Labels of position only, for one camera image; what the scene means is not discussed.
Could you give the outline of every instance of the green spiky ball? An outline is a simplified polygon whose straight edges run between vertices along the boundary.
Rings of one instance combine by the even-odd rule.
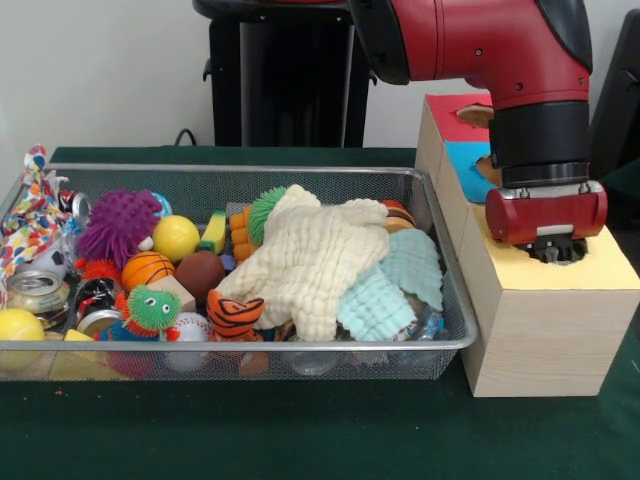
[[[286,187],[276,187],[262,192],[260,198],[251,205],[249,213],[249,240],[254,245],[264,242],[264,224],[276,203],[287,193]]]
[[[173,292],[152,291],[144,285],[131,291],[127,300],[131,319],[140,327],[161,332],[180,314],[180,298]]]

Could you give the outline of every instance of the purple spiky ball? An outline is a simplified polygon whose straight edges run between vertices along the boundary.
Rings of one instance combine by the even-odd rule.
[[[88,260],[113,260],[122,270],[138,253],[138,244],[151,236],[160,221],[162,205],[149,190],[107,192],[91,209],[89,226],[78,241],[78,252]]]

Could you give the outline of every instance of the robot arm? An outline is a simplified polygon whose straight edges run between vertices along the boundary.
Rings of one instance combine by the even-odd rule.
[[[349,0],[373,70],[393,84],[465,78],[491,93],[503,188],[498,241],[534,256],[596,235],[606,195],[589,181],[589,23],[582,0]]]

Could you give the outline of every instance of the metal basket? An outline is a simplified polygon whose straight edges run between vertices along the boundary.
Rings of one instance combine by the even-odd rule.
[[[297,183],[326,204],[353,198],[405,204],[438,245],[444,275],[447,341],[434,342],[0,342],[5,380],[436,379],[476,338],[477,323],[453,245],[425,174],[402,168],[57,164],[68,187],[96,201],[108,190],[148,188],[202,229],[214,210],[250,203],[261,192]],[[19,198],[17,184],[0,210]],[[64,328],[75,325],[70,312]]]

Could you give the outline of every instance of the blue painted square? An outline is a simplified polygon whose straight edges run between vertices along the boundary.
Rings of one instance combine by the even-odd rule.
[[[462,191],[472,203],[484,204],[489,190],[496,188],[476,169],[476,162],[491,153],[486,142],[444,142],[449,159],[458,174]]]

